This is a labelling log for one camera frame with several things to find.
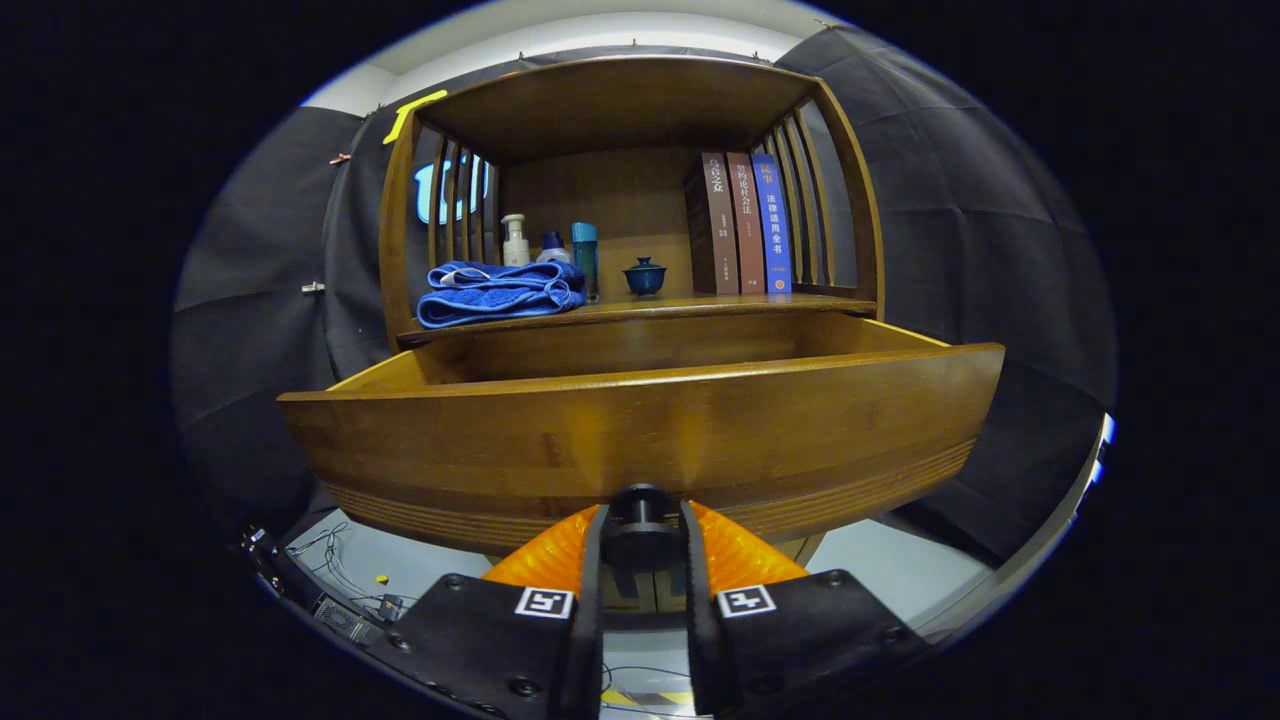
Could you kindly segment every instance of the yellow tape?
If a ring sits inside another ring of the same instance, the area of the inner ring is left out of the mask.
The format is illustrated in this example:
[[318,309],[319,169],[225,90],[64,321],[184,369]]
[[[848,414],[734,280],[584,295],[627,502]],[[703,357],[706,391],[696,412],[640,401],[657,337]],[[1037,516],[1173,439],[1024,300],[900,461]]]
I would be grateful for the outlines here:
[[658,693],[676,705],[694,705],[694,693]]
[[631,700],[630,697],[620,693],[618,691],[604,691],[600,693],[600,700],[609,705],[634,705],[640,707],[640,703]]
[[419,97],[412,102],[406,102],[401,105],[399,109],[396,110],[396,124],[392,127],[392,132],[387,133],[387,137],[383,138],[383,145],[387,145],[388,142],[396,142],[396,138],[399,137],[399,129],[404,127],[404,118],[408,117],[408,114],[413,110],[413,108],[439,100],[440,97],[444,97],[448,94],[449,94],[448,90],[436,90],[435,92],[428,95],[426,97]]

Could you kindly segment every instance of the blue bottle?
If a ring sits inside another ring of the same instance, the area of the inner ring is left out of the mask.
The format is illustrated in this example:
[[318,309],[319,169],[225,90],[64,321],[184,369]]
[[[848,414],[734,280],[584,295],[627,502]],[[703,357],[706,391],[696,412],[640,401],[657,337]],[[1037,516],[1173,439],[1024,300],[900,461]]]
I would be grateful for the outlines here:
[[600,265],[595,247],[595,225],[573,223],[570,229],[573,237],[573,264],[586,275],[586,301],[599,302]]

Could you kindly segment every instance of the wooden shelf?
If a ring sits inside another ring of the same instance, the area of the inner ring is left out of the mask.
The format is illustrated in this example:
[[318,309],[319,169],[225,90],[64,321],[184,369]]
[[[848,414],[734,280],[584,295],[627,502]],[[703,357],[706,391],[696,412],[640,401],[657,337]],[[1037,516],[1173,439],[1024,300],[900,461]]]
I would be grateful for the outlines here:
[[755,63],[625,55],[481,82],[417,118],[495,165],[623,147],[746,149],[815,87]]
[[442,337],[483,332],[549,328],[594,323],[617,323],[643,318],[694,318],[703,315],[748,315],[756,313],[852,313],[874,316],[876,304],[869,300],[829,297],[824,295],[701,295],[691,297],[623,296],[603,297],[600,302],[535,318],[516,318],[454,325],[434,331],[416,331],[397,336],[403,350],[416,347]]

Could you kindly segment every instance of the folded towel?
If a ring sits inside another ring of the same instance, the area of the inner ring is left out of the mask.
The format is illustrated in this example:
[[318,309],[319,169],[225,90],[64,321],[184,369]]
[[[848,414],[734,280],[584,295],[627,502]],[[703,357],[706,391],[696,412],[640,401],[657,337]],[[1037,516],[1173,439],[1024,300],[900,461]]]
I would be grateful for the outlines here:
[[552,315],[586,304],[582,270],[559,260],[520,268],[453,261],[429,272],[426,282],[435,288],[417,301],[417,320],[426,329]]

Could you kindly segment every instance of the wooden cabinet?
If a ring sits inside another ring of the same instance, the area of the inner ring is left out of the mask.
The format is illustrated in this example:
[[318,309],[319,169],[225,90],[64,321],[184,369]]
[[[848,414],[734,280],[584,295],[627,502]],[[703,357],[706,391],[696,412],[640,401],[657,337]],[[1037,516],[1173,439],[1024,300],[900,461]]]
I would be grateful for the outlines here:
[[[826,232],[828,188],[795,122],[810,101],[841,161],[854,219],[849,258]],[[476,211],[425,227],[410,213],[424,127],[448,138],[438,160],[472,158],[436,173],[431,197],[444,187],[449,208],[477,200]],[[680,179],[699,150],[755,149],[783,165],[796,292],[695,293]],[[479,169],[477,158],[497,168],[488,200],[456,173]],[[485,202],[489,218],[524,213],[530,237],[576,220],[598,225],[602,302],[422,329],[406,243],[425,243],[430,266],[497,263]],[[826,530],[955,477],[1004,360],[995,343],[952,347],[881,322],[881,231],[858,140],[820,79],[759,64],[585,60],[422,105],[396,141],[381,213],[396,355],[325,392],[280,396],[279,406],[348,515],[448,547],[502,556],[586,505],[652,482],[812,556]],[[618,270],[636,256],[668,266],[657,296],[625,295]],[[856,263],[856,287],[833,283],[840,261]],[[632,579],[616,579],[613,610],[680,605],[669,573]]]

